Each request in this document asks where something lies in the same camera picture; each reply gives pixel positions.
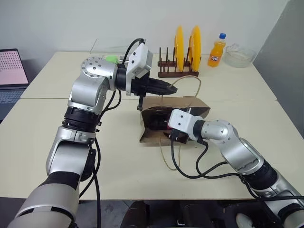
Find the orange juice bottle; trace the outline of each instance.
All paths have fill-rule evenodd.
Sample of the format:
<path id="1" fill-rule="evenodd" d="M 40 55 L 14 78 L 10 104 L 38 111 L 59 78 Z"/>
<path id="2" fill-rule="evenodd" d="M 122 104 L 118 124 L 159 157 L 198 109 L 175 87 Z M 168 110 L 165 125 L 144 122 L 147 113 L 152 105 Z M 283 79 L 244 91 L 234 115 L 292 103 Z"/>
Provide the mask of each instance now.
<path id="1" fill-rule="evenodd" d="M 214 42 L 214 48 L 212 49 L 208 60 L 209 66 L 211 67 L 218 66 L 220 59 L 222 58 L 223 55 L 224 46 L 226 45 L 225 38 L 226 38 L 226 34 L 221 33 L 219 35 L 219 40 Z"/>

